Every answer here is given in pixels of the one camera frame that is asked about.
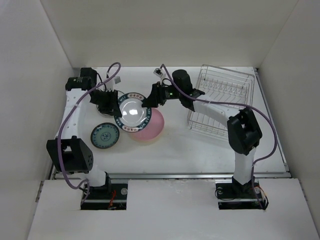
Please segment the white plate dark lettered rim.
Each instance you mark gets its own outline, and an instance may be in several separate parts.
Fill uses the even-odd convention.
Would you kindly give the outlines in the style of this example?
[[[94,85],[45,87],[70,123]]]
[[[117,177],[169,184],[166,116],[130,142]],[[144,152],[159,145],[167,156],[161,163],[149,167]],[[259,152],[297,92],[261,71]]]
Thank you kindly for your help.
[[[116,125],[125,132],[136,133],[143,130],[150,122],[152,109],[142,107],[145,97],[137,92],[129,92],[118,99],[122,117],[114,116]]]

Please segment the pink plate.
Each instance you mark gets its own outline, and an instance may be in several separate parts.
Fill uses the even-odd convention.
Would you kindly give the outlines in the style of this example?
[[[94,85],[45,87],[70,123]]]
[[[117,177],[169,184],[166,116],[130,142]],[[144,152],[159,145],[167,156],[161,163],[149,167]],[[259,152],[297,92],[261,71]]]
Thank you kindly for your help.
[[[147,126],[141,131],[129,133],[135,141],[149,142],[155,140],[165,127],[165,119],[162,113],[156,108],[151,109],[151,119]]]

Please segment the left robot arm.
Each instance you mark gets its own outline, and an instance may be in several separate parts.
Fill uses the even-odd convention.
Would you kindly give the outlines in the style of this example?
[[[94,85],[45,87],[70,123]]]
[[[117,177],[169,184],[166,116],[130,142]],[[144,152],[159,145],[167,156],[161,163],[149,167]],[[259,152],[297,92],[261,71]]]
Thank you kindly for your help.
[[[99,74],[91,67],[82,67],[79,76],[70,77],[65,84],[66,103],[62,122],[54,139],[46,143],[54,167],[72,189],[88,185],[103,199],[111,195],[112,186],[107,183],[107,173],[94,163],[93,152],[84,142],[82,134],[90,104],[98,106],[103,114],[122,115],[118,91],[112,88],[100,90],[114,77],[113,74],[106,80],[97,80]]]

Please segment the white plate green rim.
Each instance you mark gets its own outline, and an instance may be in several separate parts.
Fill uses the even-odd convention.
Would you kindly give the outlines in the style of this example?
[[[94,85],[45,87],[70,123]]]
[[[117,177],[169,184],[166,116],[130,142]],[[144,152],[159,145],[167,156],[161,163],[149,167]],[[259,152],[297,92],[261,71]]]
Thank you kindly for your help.
[[[108,105],[96,105],[96,109],[97,111],[105,116],[105,117],[113,117],[115,110],[112,106],[108,106]]]

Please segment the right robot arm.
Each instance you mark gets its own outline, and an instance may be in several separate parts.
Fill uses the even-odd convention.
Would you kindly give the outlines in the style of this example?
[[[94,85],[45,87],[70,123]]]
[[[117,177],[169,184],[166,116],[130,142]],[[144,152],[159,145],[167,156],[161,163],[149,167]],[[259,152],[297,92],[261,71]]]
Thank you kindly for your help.
[[[154,83],[150,95],[142,101],[143,108],[157,108],[168,100],[178,99],[183,107],[203,114],[227,129],[228,143],[235,153],[235,170],[232,177],[232,193],[243,197],[254,184],[253,162],[262,131],[249,107],[235,109],[225,103],[217,104],[205,92],[196,89],[184,69],[172,73],[170,85]]]

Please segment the blue floral plate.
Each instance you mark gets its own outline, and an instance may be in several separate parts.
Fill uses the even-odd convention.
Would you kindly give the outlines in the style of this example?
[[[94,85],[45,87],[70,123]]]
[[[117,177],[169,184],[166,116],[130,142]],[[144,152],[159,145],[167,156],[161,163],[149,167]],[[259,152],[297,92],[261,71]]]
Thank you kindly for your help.
[[[97,125],[90,134],[92,145],[98,149],[109,149],[119,140],[120,131],[111,122],[104,122]]]

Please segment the chrome wire dish rack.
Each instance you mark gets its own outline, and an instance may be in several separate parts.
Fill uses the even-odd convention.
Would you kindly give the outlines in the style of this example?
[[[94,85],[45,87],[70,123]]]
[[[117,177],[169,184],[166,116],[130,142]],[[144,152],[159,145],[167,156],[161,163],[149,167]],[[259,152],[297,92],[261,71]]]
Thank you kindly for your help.
[[[255,77],[252,74],[204,64],[200,68],[195,88],[205,92],[215,102],[251,105],[254,85]],[[221,123],[202,113],[190,110],[187,124],[193,131],[211,137],[228,138],[228,131]]]

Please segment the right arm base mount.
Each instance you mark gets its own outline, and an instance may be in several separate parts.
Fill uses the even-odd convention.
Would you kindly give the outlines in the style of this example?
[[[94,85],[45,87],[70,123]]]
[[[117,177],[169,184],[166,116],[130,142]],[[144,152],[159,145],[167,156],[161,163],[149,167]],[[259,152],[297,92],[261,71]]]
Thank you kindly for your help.
[[[269,199],[258,182],[236,185],[233,182],[216,182],[215,192],[219,210],[266,210]]]

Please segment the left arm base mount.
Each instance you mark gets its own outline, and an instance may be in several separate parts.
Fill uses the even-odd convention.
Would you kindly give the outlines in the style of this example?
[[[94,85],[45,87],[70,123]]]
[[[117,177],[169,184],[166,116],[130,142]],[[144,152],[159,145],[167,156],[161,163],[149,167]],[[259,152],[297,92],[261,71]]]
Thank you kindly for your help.
[[[89,196],[80,205],[88,211],[122,211],[127,209],[128,184],[112,183],[107,186],[90,187]]]

